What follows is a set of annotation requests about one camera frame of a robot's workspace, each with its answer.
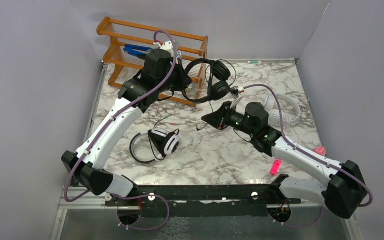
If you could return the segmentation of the white black gaming headset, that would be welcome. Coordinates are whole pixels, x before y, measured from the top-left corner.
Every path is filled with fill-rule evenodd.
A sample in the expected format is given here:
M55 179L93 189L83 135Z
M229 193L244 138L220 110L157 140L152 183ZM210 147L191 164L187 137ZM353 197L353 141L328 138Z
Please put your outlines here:
M154 156L152 160L139 160L134 151L134 145L136 141L147 136L151 151ZM148 130L146 132L140 132L136 134L133 139L130 141L129 152L132 158L141 164L151 164L154 162L163 161L168 155L173 154L180 145L180 129L174 131L167 131L156 127L154 129Z

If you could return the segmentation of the small black on-ear headphones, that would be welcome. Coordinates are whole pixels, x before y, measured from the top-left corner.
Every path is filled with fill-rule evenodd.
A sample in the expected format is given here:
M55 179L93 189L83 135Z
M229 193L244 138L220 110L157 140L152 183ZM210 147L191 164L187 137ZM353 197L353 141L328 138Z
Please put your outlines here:
M230 70L223 63L224 59L210 60L206 58L198 58L191 61L185 68L185 72L189 74L190 70L196 65L207 64L210 67L210 76L207 79L207 96L199 99L191 99L187 96L185 90L181 91L183 97L195 104L203 104L211 101L218 101L227 96L231 91L231 86L227 83L231 77Z

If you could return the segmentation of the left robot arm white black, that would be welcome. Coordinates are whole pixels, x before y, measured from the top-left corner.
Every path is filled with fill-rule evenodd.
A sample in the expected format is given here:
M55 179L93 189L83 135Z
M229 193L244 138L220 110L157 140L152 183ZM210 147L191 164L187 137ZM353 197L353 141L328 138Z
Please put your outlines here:
M118 195L124 205L137 200L135 183L123 175L104 170L110 155L125 132L154 104L162 92L183 87L185 81L177 74L182 70L178 63L179 51L152 49L144 60L143 68L126 81L113 107L96 131L74 152L66 151L61 160L69 172L64 186L67 202L77 200L68 197L72 180L98 196L103 193Z

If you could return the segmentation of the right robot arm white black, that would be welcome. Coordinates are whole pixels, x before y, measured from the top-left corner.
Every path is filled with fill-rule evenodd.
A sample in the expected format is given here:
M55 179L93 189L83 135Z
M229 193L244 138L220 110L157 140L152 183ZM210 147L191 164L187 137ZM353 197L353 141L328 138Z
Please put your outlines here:
M269 113L259 102L247 104L241 114L233 102L226 101L201 120L219 131L231 127L249 135L250 143L258 152L294 165L315 179L287 177L272 186L268 196L276 204L287 198L306 199L325 205L340 218L350 219L369 195L363 174L355 162L342 163L298 146L281 131L269 126Z

